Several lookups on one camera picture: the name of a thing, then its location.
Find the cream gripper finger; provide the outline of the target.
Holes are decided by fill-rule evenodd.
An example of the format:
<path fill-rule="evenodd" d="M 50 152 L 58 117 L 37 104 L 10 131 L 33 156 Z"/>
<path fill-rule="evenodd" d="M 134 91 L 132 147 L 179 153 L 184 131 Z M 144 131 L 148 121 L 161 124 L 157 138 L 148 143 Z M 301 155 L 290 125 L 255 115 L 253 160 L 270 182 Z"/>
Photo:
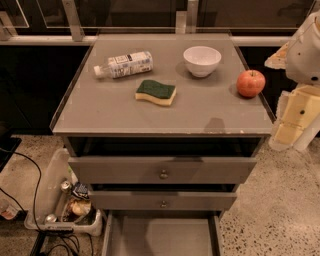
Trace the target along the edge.
<path fill-rule="evenodd" d="M 294 143 L 319 114 L 319 85 L 298 84 L 292 92 L 283 91 L 278 100 L 269 146 L 277 151 L 294 148 Z"/>
<path fill-rule="evenodd" d="M 267 58 L 264 65 L 271 69 L 286 69 L 286 57 L 289 43 L 285 43 L 274 54 Z"/>

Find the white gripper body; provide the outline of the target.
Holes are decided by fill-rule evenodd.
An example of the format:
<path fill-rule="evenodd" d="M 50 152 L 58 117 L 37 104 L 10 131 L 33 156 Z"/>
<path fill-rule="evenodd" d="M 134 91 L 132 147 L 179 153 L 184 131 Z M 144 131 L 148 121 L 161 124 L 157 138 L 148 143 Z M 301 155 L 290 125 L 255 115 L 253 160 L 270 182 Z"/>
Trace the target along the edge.
<path fill-rule="evenodd" d="M 308 19 L 289 41 L 286 76 L 297 83 L 320 84 L 319 20 Z"/>

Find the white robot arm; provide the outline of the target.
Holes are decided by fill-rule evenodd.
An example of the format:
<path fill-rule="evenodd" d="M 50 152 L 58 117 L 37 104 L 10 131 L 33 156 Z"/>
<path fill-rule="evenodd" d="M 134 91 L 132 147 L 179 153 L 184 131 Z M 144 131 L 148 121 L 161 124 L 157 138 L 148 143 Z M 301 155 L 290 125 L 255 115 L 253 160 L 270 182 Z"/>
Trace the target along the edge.
<path fill-rule="evenodd" d="M 286 77 L 297 83 L 279 97 L 269 146 L 303 151 L 320 131 L 320 11 L 310 14 L 264 65 L 284 69 Z"/>

